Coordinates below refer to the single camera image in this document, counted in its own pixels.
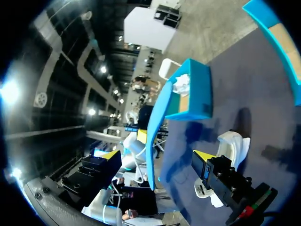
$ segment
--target blue tray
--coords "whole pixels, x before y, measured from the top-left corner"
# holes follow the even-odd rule
[[[187,59],[169,81],[176,83],[176,78],[183,74],[190,76],[188,110],[179,112],[180,95],[172,93],[165,118],[179,121],[211,118],[213,107],[210,68],[198,61]]]

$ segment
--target white cloth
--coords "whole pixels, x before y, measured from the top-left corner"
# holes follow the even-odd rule
[[[190,90],[190,77],[188,74],[183,74],[176,78],[173,92],[180,94],[182,97],[187,96]]]

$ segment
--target person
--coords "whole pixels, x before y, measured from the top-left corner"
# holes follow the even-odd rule
[[[132,81],[132,87],[134,89],[144,89],[150,90],[153,92],[158,92],[160,89],[161,83],[159,81],[154,81],[150,78],[146,78],[143,76],[137,76]]]
[[[128,187],[124,185],[124,178],[113,180],[112,183],[121,198],[119,208],[123,213],[123,220],[177,211],[175,203],[167,195],[165,189],[152,191],[147,187]],[[113,203],[108,203],[108,205],[117,207],[118,201],[119,197],[114,195]]]

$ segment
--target ceiling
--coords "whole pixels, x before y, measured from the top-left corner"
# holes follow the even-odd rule
[[[126,94],[139,54],[138,46],[123,42],[123,22],[137,6],[149,7],[151,0],[55,0],[47,8],[52,24],[63,40],[63,52],[76,63],[87,43],[95,42],[105,60],[91,52],[87,70],[105,88],[110,87],[108,74],[121,93]],[[90,27],[94,40],[89,38],[80,15],[92,12]],[[107,74],[100,73],[100,67],[107,67]]]

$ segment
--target ceiling light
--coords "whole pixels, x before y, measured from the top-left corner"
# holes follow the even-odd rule
[[[22,174],[21,170],[19,170],[18,168],[14,168],[11,175],[14,176],[15,178],[19,179],[21,174]]]
[[[102,67],[100,68],[100,71],[101,71],[102,73],[106,73],[106,72],[107,72],[107,68],[106,68],[105,66],[102,66]]]
[[[6,82],[0,89],[0,93],[2,99],[8,104],[13,104],[19,97],[19,89],[13,81]]]
[[[95,115],[95,114],[96,114],[96,111],[95,111],[94,109],[90,109],[90,110],[88,111],[88,114],[89,114],[89,115]]]

